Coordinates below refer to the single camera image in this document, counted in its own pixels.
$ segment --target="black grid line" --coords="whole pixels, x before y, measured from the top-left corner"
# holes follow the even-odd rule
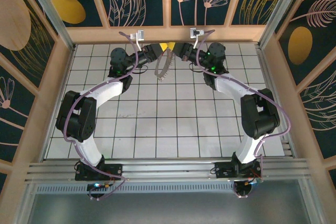
[[[219,124],[218,124],[218,116],[217,116],[217,107],[216,107],[216,100],[214,99],[214,104],[215,104],[215,113],[216,113],[216,122],[217,122],[217,131],[218,131],[218,136],[220,136],[220,133],[219,133]],[[220,137],[218,137],[218,140],[219,140],[219,148],[220,148],[220,156],[223,157],[223,152],[222,152],[222,144],[220,142]]]

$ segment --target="grid tile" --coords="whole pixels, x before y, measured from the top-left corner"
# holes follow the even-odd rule
[[[139,100],[156,100],[156,85],[143,84],[139,86]]]
[[[216,116],[214,100],[196,100],[197,116]]]
[[[155,118],[138,118],[136,127],[136,136],[155,136],[156,119]]]
[[[177,137],[158,137],[156,157],[177,157]]]
[[[217,118],[219,134],[221,136],[238,136],[238,124],[236,118]]]
[[[158,100],[175,100],[176,88],[174,84],[159,84],[157,86],[157,99]]]
[[[240,56],[226,56],[226,63],[228,69],[244,69],[243,59]]]
[[[116,137],[135,136],[136,119],[118,118],[115,127]]]
[[[214,99],[212,89],[206,84],[195,84],[196,99]]]
[[[221,157],[219,137],[199,137],[201,157]]]
[[[76,56],[91,56],[93,50],[93,45],[78,45],[76,50]]]
[[[176,118],[158,118],[156,135],[157,136],[177,136]]]
[[[256,45],[253,43],[240,43],[241,55],[257,55]]]
[[[108,56],[110,45],[94,45],[92,56]]]
[[[117,101],[107,101],[99,107],[98,118],[116,118],[117,109]]]
[[[176,83],[194,83],[193,72],[189,69],[176,70]]]
[[[177,84],[176,85],[177,100],[195,100],[195,91],[193,84]]]
[[[196,118],[177,118],[178,136],[197,136]]]
[[[179,157],[199,157],[200,149],[197,137],[179,137],[177,139]]]
[[[114,139],[112,158],[133,158],[134,138],[117,137]]]
[[[224,46],[229,72],[252,87],[265,88],[255,45]],[[90,89],[106,78],[111,51],[117,47],[134,52],[128,44],[79,45],[65,92]],[[237,150],[244,135],[240,106],[208,87],[203,73],[192,72],[188,62],[174,60],[163,81],[154,75],[153,62],[145,73],[132,75],[127,92],[99,108],[94,138],[105,158],[231,157]],[[267,156],[284,154],[279,137],[268,139],[260,150],[263,155],[264,150]],[[78,154],[54,129],[46,158]]]
[[[137,107],[138,107],[137,101],[119,101],[118,117],[135,118]]]
[[[217,118],[197,118],[200,136],[218,136]]]
[[[108,61],[107,57],[92,57],[90,61],[89,70],[106,70],[107,61]]]
[[[87,75],[86,70],[72,70],[68,79],[68,85],[84,85]]]
[[[70,143],[63,138],[52,138],[47,158],[68,158]]]
[[[157,101],[159,118],[176,117],[176,101]]]
[[[196,117],[196,105],[194,100],[186,100],[176,102],[177,116],[181,118],[195,118]]]
[[[240,55],[239,44],[223,43],[225,47],[225,55]]]
[[[90,57],[75,57],[72,63],[72,70],[88,70]]]
[[[154,158],[155,142],[156,139],[154,137],[137,137],[135,139],[134,157]]]
[[[222,157],[232,157],[232,153],[235,152],[240,145],[239,136],[221,136]]]

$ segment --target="black bracket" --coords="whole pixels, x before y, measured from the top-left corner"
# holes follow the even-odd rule
[[[104,156],[102,155],[101,161],[96,166],[97,169],[102,172],[106,172],[112,175],[122,175],[122,165],[121,164],[105,164]],[[108,180],[120,180],[120,178],[111,179],[109,176],[106,176],[101,173],[97,173],[90,166],[84,164],[82,161],[79,161],[75,166],[76,181],[108,181]]]
[[[56,128],[63,131],[66,118],[73,103],[80,97],[78,92],[69,91],[65,94],[58,112]],[[67,136],[72,136],[79,142],[88,139],[96,128],[97,101],[92,97],[84,97],[76,105],[79,114],[72,113],[67,127]]]
[[[274,100],[269,89],[258,91]],[[272,133],[280,125],[277,108],[257,94],[247,94],[241,97],[240,103],[242,109],[241,122],[248,136],[258,139],[266,133]],[[258,107],[263,108],[263,110],[258,112]]]
[[[233,153],[232,160],[230,162],[216,162],[213,168],[216,178],[252,178],[260,177],[260,163],[256,160],[242,164]]]

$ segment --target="cable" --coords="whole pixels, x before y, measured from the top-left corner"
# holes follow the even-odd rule
[[[254,89],[251,89],[249,86],[245,85],[244,83],[236,80],[236,79],[232,79],[232,78],[229,78],[227,76],[221,76],[219,74],[215,74],[215,73],[211,73],[209,71],[207,71],[206,69],[204,69],[201,64],[199,63],[200,59],[199,59],[199,51],[202,47],[202,45],[204,44],[204,41],[209,37],[210,34],[212,34],[215,30],[209,30],[209,31],[204,31],[204,38],[203,40],[201,41],[200,45],[198,46],[198,49],[197,49],[197,53],[196,53],[196,63],[197,63],[197,66],[204,72],[204,73],[207,73],[211,76],[215,76],[215,77],[220,77],[220,78],[223,78],[223,79],[226,79],[226,80],[229,80],[229,81],[233,81],[235,82],[236,84],[242,86],[244,89],[248,90],[248,91],[251,91],[255,94],[257,94],[258,96],[264,98],[265,100],[267,100],[268,102],[270,102],[271,104],[273,104],[277,109],[279,109],[281,111],[281,113],[284,115],[285,117],[285,120],[287,122],[287,129],[281,133],[277,133],[277,134],[273,134],[273,135],[266,135],[264,138],[262,138],[259,143],[257,144],[256,146],[256,149],[253,153],[253,155],[256,157],[256,158],[260,158],[260,168],[261,168],[261,171],[260,171],[260,174],[262,174],[262,171],[263,171],[263,155],[260,154],[258,156],[258,152],[260,150],[260,148],[262,147],[263,143],[265,142],[266,139],[270,138],[270,137],[273,137],[273,136],[283,136],[285,134],[287,134],[289,131],[290,131],[290,128],[291,128],[291,122],[290,122],[290,118],[289,116],[287,115],[287,113],[285,112],[285,110],[278,104],[276,103],[275,101],[273,101],[271,98],[265,96],[264,94],[261,94],[260,92],[258,92],[257,90],[254,90]]]
[[[131,75],[131,74],[133,73],[133,71],[137,68],[137,66],[138,66],[138,60],[139,60],[138,50],[136,49],[136,47],[135,47],[133,41],[131,40],[130,36],[126,35],[125,33],[121,32],[121,31],[119,32],[119,34],[122,35],[122,36],[125,36],[126,39],[127,39],[127,40],[132,44],[132,46],[133,46],[133,49],[134,49],[134,51],[135,51],[135,64],[134,64],[133,69],[132,69],[130,72],[128,72],[127,74],[125,74],[125,75],[123,75],[123,76],[121,76],[121,77],[117,77],[117,78],[115,78],[115,79],[111,79],[111,80],[108,80],[108,81],[106,81],[106,82],[103,82],[103,83],[101,83],[101,84],[99,84],[99,85],[93,87],[92,89],[90,89],[90,90],[87,91],[86,93],[82,94],[82,95],[81,95],[81,96],[80,96],[80,97],[73,103],[73,105],[71,106],[70,111],[69,111],[69,113],[68,113],[68,116],[67,116],[67,118],[66,118],[65,124],[64,124],[64,129],[63,129],[63,137],[64,137],[64,140],[65,140],[66,142],[70,142],[70,143],[73,143],[73,144],[74,144],[75,149],[76,149],[76,152],[78,153],[79,157],[80,157],[80,158],[81,158],[81,159],[82,159],[82,160],[83,160],[83,161],[84,161],[90,168],[92,168],[92,169],[95,170],[96,172],[101,173],[101,174],[103,174],[103,175],[106,175],[106,176],[108,176],[108,177],[114,177],[114,178],[120,178],[120,179],[123,179],[123,181],[120,183],[120,185],[117,186],[113,191],[111,191],[111,192],[108,193],[108,194],[104,194],[103,196],[101,196],[101,197],[99,197],[99,198],[96,198],[97,201],[99,201],[99,200],[101,200],[101,199],[105,199],[105,198],[109,197],[110,195],[112,195],[116,190],[118,190],[118,189],[125,183],[125,181],[126,181],[127,179],[126,179],[125,177],[123,177],[123,176],[118,176],[118,175],[113,175],[113,174],[109,174],[109,173],[103,172],[102,170],[99,170],[99,169],[97,169],[96,167],[94,167],[93,165],[91,165],[90,162],[88,162],[88,161],[86,160],[86,158],[85,158],[85,157],[81,154],[81,152],[78,150],[76,141],[75,141],[75,140],[70,140],[70,139],[68,139],[68,137],[67,137],[67,129],[68,129],[68,124],[69,124],[69,120],[70,120],[71,114],[73,113],[73,111],[75,110],[76,105],[79,103],[79,101],[80,101],[81,99],[83,99],[83,98],[84,98],[85,96],[87,96],[88,94],[94,92],[94,91],[97,90],[98,88],[101,88],[101,87],[103,87],[103,86],[105,86],[105,85],[108,85],[109,83],[112,83],[112,82],[115,82],[115,81],[119,81],[119,80],[121,80],[121,79],[123,79],[123,78],[128,77],[128,76]]]
[[[147,67],[144,71],[140,71],[140,72],[138,72],[138,73],[135,73],[135,72],[133,72],[133,74],[142,74],[142,73],[145,73],[147,70],[148,70],[148,66],[147,65],[144,65],[143,67]]]
[[[195,72],[195,73],[203,73],[203,71],[196,71],[196,70],[190,68],[191,65],[194,65],[194,64],[193,64],[193,63],[190,63],[190,64],[189,64],[189,69],[190,69],[191,71],[193,71],[193,72]]]

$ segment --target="wall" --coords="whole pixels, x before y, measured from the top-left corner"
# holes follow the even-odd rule
[[[336,0],[295,0],[265,48],[299,157],[336,219]]]
[[[12,223],[70,51],[34,0],[0,0],[0,218]]]
[[[278,0],[51,0],[76,43],[190,40],[188,27],[216,29],[211,40],[258,41]]]

